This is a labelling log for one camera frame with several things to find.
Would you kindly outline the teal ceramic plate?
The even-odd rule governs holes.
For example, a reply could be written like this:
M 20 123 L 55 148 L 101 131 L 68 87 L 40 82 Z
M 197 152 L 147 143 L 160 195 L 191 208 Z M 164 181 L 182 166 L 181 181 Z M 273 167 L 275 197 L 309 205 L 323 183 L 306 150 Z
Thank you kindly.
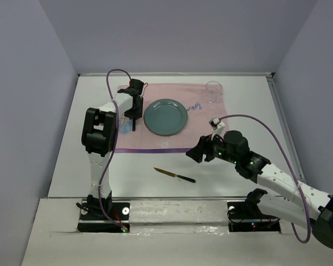
M 144 112 L 144 123 L 149 131 L 159 136 L 172 136 L 187 125 L 188 112 L 178 101 L 159 99 L 149 104 Z

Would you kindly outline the gold knife black handle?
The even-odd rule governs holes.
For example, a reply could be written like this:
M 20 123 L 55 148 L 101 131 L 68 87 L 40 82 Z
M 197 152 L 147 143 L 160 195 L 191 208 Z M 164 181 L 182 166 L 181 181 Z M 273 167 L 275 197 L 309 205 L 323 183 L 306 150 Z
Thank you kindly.
M 162 174 L 167 175 L 167 176 L 170 176 L 170 177 L 179 178 L 179 179 L 182 179 L 182 180 L 185 180 L 185 181 L 191 182 L 191 183 L 195 183 L 195 182 L 196 182 L 196 180 L 193 179 L 193 178 L 185 177 L 185 176 L 182 176 L 182 175 L 178 175 L 178 174 L 176 174 L 176 173 L 172 173 L 172 172 L 169 172 L 169 171 L 163 170 L 163 169 L 161 169 L 161 168 L 157 168 L 157 167 L 155 167 L 154 169 L 155 169 L 157 172 L 162 173 Z

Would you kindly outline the gold fork black handle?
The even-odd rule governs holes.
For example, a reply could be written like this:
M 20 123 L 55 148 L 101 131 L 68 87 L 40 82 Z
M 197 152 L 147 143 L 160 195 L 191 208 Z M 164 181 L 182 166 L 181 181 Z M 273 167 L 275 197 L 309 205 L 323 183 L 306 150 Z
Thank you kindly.
M 136 130 L 136 119 L 134 117 L 132 122 L 132 131 L 135 132 L 135 130 Z

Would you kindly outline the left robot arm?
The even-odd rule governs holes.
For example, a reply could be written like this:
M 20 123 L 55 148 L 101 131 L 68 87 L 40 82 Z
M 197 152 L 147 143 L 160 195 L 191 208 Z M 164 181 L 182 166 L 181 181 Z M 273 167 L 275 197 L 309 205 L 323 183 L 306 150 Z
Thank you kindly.
M 90 191 L 87 210 L 100 219 L 112 220 L 112 189 L 108 168 L 117 144 L 121 118 L 131 119 L 133 124 L 142 117 L 144 83 L 130 79 L 125 89 L 119 89 L 111 102 L 99 108 L 88 108 L 82 131 L 82 145 L 90 163 Z

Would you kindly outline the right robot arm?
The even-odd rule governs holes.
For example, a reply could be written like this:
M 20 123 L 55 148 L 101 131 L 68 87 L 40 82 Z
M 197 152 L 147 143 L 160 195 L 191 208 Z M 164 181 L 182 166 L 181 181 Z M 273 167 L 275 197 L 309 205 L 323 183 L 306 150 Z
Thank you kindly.
M 240 176 L 273 190 L 296 205 L 296 208 L 288 204 L 282 206 L 285 220 L 310 227 L 320 243 L 333 249 L 333 195 L 294 181 L 268 159 L 251 151 L 241 132 L 228 131 L 224 137 L 202 136 L 186 155 L 197 163 L 219 158 L 235 164 Z

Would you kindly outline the clear drinking glass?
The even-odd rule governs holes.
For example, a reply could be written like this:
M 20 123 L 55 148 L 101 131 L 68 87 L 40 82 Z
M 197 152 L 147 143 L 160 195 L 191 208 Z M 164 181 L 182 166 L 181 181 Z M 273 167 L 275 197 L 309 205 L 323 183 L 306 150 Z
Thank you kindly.
M 209 81 L 205 84 L 206 100 L 208 103 L 215 103 L 221 94 L 223 87 L 217 81 Z

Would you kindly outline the pink cloth placemat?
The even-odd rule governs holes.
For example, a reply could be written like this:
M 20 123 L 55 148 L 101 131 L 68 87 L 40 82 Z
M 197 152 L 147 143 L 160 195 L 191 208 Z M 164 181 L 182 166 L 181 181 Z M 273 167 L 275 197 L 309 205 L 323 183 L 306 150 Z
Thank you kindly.
M 214 117 L 226 115 L 223 96 L 216 102 L 206 99 L 205 84 L 193 83 L 151 83 L 144 93 L 143 109 L 160 99 L 172 99 L 180 102 L 188 113 L 188 121 L 181 132 L 171 136 L 160 136 L 151 132 L 144 119 L 136 121 L 132 130 L 132 121 L 120 120 L 117 153 L 167 154 L 186 152 L 194 147 L 199 137 L 213 132 L 209 121 Z

